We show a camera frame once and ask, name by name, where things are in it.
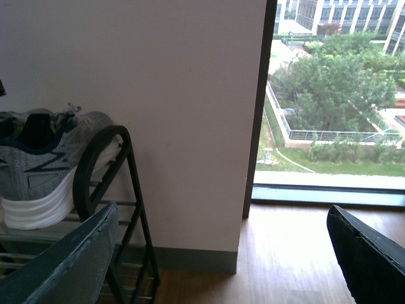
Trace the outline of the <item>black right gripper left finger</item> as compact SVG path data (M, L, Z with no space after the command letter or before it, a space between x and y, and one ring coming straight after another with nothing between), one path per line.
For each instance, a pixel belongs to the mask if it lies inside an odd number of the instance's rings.
M1 279L1 303L95 303L113 255L117 229L118 207L111 202Z

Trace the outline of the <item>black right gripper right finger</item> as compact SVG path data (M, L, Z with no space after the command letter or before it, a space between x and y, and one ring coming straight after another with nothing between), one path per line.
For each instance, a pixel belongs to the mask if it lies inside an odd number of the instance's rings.
M404 303L404 248L334 205L327 229L356 303Z

